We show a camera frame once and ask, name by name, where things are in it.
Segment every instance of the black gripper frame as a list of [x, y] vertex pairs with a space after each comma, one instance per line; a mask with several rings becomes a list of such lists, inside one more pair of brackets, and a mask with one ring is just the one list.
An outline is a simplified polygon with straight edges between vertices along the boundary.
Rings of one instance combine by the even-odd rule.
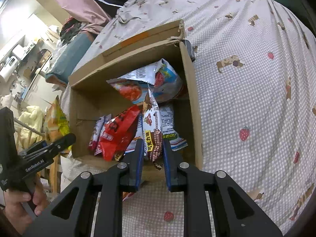
[[[52, 164], [59, 152], [75, 143], [76, 137], [69, 133], [50, 145], [40, 141], [18, 154], [13, 119], [13, 112], [10, 109], [5, 107], [0, 110], [0, 188], [3, 191], [13, 189], [28, 192], [33, 197], [36, 173]], [[22, 206], [32, 219], [36, 218], [36, 205], [32, 200], [23, 202]]]
[[135, 151], [106, 172], [81, 173], [34, 220], [23, 237], [91, 237], [93, 225], [94, 237], [121, 237], [122, 193], [138, 191], [143, 157], [143, 140], [138, 139]]
[[184, 192], [184, 237], [212, 236], [206, 191], [210, 197], [216, 237], [283, 236], [227, 173], [207, 173], [183, 163], [182, 156], [172, 151], [166, 140], [163, 140], [163, 152], [169, 191]]

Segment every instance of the cardboard box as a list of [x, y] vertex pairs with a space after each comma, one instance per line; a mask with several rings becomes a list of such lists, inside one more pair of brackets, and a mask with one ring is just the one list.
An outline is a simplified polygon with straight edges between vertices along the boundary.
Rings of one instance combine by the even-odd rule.
[[[106, 80], [120, 77], [164, 58], [187, 85], [189, 98], [173, 100], [175, 130], [188, 142], [182, 150], [184, 160], [201, 169], [202, 126], [195, 71], [184, 38], [182, 21], [174, 21], [138, 34], [103, 52], [69, 76], [71, 85], [70, 128], [77, 136], [72, 146], [73, 157], [84, 163], [108, 169], [116, 162], [107, 162], [91, 155], [87, 149], [96, 120], [103, 115], [116, 116], [132, 106]], [[164, 179], [158, 171], [144, 164], [144, 180]]]

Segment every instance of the polka dot bed sheet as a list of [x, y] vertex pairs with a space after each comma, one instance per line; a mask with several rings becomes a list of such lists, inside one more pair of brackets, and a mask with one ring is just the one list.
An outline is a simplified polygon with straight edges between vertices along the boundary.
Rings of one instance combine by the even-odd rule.
[[[203, 170], [226, 171], [285, 234], [316, 179], [316, 41], [290, 10], [273, 0], [129, 0], [75, 70], [179, 19], [196, 52]], [[65, 187], [88, 166], [63, 160]], [[124, 202], [123, 236], [183, 236], [183, 212], [182, 193], [149, 183]]]

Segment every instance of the yellow snack bag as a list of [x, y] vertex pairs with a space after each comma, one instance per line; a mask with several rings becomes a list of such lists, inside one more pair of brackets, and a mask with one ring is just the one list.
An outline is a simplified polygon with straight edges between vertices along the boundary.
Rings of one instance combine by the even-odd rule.
[[[60, 139], [66, 134], [70, 133], [69, 122], [59, 105], [59, 97], [57, 96], [46, 114], [44, 122], [44, 132], [46, 142], [51, 144], [52, 142]], [[65, 149], [60, 154], [63, 157], [67, 157], [71, 150], [71, 146]]]

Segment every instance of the strawberry print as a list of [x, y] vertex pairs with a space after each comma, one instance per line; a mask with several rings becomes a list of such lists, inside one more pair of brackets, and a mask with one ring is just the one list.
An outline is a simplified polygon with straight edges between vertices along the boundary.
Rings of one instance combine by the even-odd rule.
[[249, 134], [250, 134], [250, 130], [248, 127], [245, 126], [242, 130], [240, 130], [239, 137], [242, 141], [245, 141], [247, 140]]
[[299, 158], [300, 158], [300, 153], [297, 151], [297, 152], [295, 153], [295, 157], [294, 157], [293, 163], [296, 164], [296, 163], [298, 162]]
[[161, 86], [161, 85], [163, 84], [164, 80], [165, 80], [165, 78], [164, 78], [163, 74], [162, 74], [160, 71], [158, 71], [158, 72], [156, 73], [155, 85], [154, 85], [154, 87], [159, 87], [159, 86]]
[[272, 52], [269, 52], [268, 53], [268, 57], [273, 60], [274, 59], [274, 54]]
[[164, 215], [163, 215], [163, 220], [165, 222], [171, 222], [174, 219], [174, 215], [173, 213], [167, 211]]

